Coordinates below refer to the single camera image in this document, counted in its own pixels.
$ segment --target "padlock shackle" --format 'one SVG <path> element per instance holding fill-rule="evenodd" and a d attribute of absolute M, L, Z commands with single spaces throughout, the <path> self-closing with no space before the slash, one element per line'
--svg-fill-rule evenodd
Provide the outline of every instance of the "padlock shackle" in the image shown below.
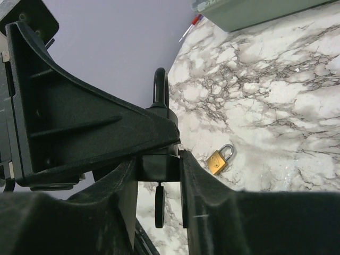
<path fill-rule="evenodd" d="M 230 154 L 225 159 L 225 161 L 228 161 L 234 154 L 234 147 L 231 144 L 226 144 L 226 145 L 223 145 L 222 148 L 219 149 L 219 152 L 222 152 L 222 150 L 224 150 L 225 148 L 230 148 Z"/>

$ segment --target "marble surface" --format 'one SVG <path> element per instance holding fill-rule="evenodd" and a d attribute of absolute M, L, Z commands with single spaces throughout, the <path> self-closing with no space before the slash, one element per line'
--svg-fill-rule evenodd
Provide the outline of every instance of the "marble surface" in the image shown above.
<path fill-rule="evenodd" d="M 209 20 L 189 34 L 169 73 L 182 148 L 206 159 L 236 149 L 217 178 L 235 190 L 340 189 L 340 3 L 226 33 Z M 140 183 L 137 216 L 160 254 L 187 254 L 180 188 Z"/>

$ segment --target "black plastic part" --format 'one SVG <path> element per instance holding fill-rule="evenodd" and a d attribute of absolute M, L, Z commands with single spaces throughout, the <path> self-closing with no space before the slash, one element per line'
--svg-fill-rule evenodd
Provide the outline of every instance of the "black plastic part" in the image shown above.
<path fill-rule="evenodd" d="M 164 68 L 158 68 L 155 72 L 154 102 L 147 110 L 171 120 L 176 126 L 178 125 L 176 114 L 169 109 L 169 84 Z M 180 159 L 177 145 L 147 153 L 140 160 L 139 181 L 178 182 L 180 180 Z"/>
<path fill-rule="evenodd" d="M 165 191 L 164 187 L 159 183 L 156 187 L 155 194 L 155 226 L 163 228 L 164 226 L 164 207 L 165 207 Z"/>
<path fill-rule="evenodd" d="M 0 7 L 6 6 L 4 0 Z M 47 44 L 58 32 L 59 24 L 42 0 L 20 0 L 9 13 L 0 20 L 0 31 L 6 35 L 5 27 L 16 21 L 25 22 Z"/>
<path fill-rule="evenodd" d="M 2 255 L 133 254 L 136 160 L 124 161 L 68 200 L 44 193 L 0 194 Z"/>
<path fill-rule="evenodd" d="M 340 194 L 236 192 L 183 151 L 189 254 L 340 254 Z"/>
<path fill-rule="evenodd" d="M 186 186 L 185 186 L 185 175 L 184 175 L 184 161 L 183 161 L 183 150 L 179 151 L 180 155 L 180 187 L 181 187 L 181 205 L 182 205 L 182 222 L 183 228 L 188 227 L 188 202 L 186 201 Z"/>
<path fill-rule="evenodd" d="M 136 229 L 134 237 L 134 255 L 159 255 L 154 244 L 136 219 Z"/>
<path fill-rule="evenodd" d="M 98 181 L 99 179 L 107 175 L 109 172 L 111 172 L 112 169 L 115 169 L 118 165 L 119 163 L 116 163 L 116 164 L 104 166 L 102 168 L 96 169 L 95 171 L 92 171 L 93 179 L 95 180 L 95 182 Z"/>
<path fill-rule="evenodd" d="M 2 59 L 0 59 L 0 179 L 3 180 L 11 178 L 10 162 L 12 161 L 12 152 L 10 133 L 13 133 L 14 130 L 11 130 L 11 128 L 14 127 L 11 127 L 10 125 L 7 126 L 7 119 L 11 118 L 11 116 L 11 119 L 13 119 L 11 109 L 12 105 L 7 84 L 6 68 Z"/>
<path fill-rule="evenodd" d="M 46 49 L 49 49 L 51 46 L 52 46 L 52 44 L 55 42 L 55 39 L 54 38 L 52 38 L 47 44 L 46 44 Z"/>
<path fill-rule="evenodd" d="M 14 189 L 15 189 L 15 180 L 14 179 L 7 179 L 4 192 L 13 192 Z"/>
<path fill-rule="evenodd" d="M 74 185 L 77 183 L 68 184 L 66 182 L 63 182 L 62 184 L 47 184 L 46 186 L 31 186 L 31 191 L 58 191 L 58 190 L 72 190 Z"/>
<path fill-rule="evenodd" d="M 14 116 L 10 125 L 18 140 L 13 146 L 19 148 L 12 157 L 21 186 L 58 186 L 81 173 L 179 143 L 171 120 L 60 68 L 24 22 L 7 25 L 6 33 L 14 81 L 8 85 Z"/>

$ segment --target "padlock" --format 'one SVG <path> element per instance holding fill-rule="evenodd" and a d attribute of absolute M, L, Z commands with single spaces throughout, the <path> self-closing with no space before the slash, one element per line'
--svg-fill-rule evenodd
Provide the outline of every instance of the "padlock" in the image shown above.
<path fill-rule="evenodd" d="M 222 151 L 225 148 L 230 148 L 230 154 L 227 158 L 225 158 L 222 155 Z M 234 147 L 231 144 L 226 144 L 219 150 L 216 150 L 207 160 L 208 167 L 212 174 L 217 175 L 219 174 L 223 169 L 225 169 L 228 166 L 228 160 L 233 156 L 234 154 Z"/>

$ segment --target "black plastic bracket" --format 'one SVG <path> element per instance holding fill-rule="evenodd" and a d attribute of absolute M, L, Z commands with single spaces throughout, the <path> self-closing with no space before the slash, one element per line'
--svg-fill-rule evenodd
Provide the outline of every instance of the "black plastic bracket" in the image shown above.
<path fill-rule="evenodd" d="M 66 201 L 40 192 L 2 194 L 1 254 L 133 254 L 136 172 L 136 159 L 126 160 Z"/>
<path fill-rule="evenodd" d="M 21 186 L 71 186 L 79 175 L 180 142 L 175 123 L 70 75 L 24 23 L 7 25 L 6 112 L 14 177 Z"/>
<path fill-rule="evenodd" d="M 339 193 L 237 192 L 181 161 L 189 254 L 340 254 Z"/>

